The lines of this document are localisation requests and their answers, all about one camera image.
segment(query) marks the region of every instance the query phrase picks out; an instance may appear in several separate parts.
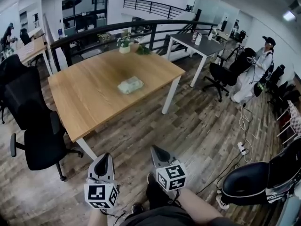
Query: white cable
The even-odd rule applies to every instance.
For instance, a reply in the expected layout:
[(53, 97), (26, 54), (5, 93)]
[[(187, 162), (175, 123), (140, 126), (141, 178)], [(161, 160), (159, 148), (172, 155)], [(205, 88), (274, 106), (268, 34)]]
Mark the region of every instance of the white cable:
[(250, 161), (247, 161), (246, 160), (246, 155), (244, 155), (244, 160), (246, 163), (250, 163), (252, 161), (252, 158), (253, 158), (253, 147), (251, 145), (251, 143), (249, 142), (249, 140), (246, 138), (246, 123), (245, 123), (245, 120), (250, 123), (248, 117), (246, 115), (243, 115), (243, 107), (241, 106), (241, 104), (239, 103), (240, 105), (240, 118), (239, 118), (239, 126), (241, 127), (241, 129), (244, 131), (244, 137), (245, 137), (245, 141), (249, 143), (250, 147), (251, 147), (251, 159)]

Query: ceiling light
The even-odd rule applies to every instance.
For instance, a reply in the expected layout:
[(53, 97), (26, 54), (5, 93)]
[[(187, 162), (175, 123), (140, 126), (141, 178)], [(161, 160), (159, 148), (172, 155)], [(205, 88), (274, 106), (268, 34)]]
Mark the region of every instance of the ceiling light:
[(294, 14), (292, 14), (291, 11), (287, 11), (286, 13), (283, 14), (283, 18), (286, 20), (286, 21), (292, 21), (296, 18), (296, 16)]

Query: cap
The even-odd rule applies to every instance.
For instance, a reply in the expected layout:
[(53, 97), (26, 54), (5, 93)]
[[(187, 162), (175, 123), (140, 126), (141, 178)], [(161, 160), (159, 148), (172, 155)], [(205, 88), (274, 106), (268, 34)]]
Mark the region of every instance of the cap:
[(276, 42), (275, 42), (275, 40), (273, 40), (271, 37), (265, 37), (265, 36), (263, 36), (262, 37), (269, 45), (273, 45), (273, 46), (275, 46), (276, 45)]

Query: green plant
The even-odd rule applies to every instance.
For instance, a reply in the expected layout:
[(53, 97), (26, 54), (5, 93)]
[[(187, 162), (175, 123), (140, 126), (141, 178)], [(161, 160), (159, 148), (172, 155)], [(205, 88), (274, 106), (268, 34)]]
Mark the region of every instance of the green plant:
[(145, 47), (144, 45), (139, 45), (139, 48), (136, 51), (139, 55), (149, 55), (151, 54), (151, 51), (149, 48)]
[(130, 42), (131, 42), (131, 38), (129, 36), (125, 36), (117, 40), (117, 46), (126, 48), (130, 45)]

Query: small plant pot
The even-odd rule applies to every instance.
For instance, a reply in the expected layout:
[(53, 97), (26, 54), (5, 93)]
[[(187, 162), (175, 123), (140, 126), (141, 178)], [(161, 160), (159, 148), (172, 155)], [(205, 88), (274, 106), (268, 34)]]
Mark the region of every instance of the small plant pot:
[(131, 47), (127, 46), (127, 47), (119, 47), (119, 52), (121, 54), (127, 54), (131, 51)]

